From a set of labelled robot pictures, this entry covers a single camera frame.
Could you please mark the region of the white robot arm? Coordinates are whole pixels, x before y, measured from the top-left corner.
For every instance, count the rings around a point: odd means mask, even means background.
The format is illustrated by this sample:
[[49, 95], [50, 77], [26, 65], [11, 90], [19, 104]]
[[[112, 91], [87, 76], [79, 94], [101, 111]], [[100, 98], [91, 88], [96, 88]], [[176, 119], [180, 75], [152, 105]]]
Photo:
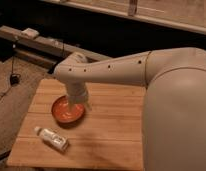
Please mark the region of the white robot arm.
[[206, 171], [206, 50], [155, 50], [95, 63], [74, 52], [54, 76], [71, 103], [88, 100], [88, 82], [145, 87], [144, 171]]

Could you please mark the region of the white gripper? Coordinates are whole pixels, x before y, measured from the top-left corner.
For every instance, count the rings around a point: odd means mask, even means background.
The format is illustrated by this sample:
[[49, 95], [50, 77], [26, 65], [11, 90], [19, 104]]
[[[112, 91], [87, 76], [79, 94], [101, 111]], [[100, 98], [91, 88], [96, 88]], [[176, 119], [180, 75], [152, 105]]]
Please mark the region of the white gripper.
[[91, 109], [89, 93], [85, 83], [68, 83], [65, 87], [70, 109], [76, 104], [82, 104], [87, 110]]

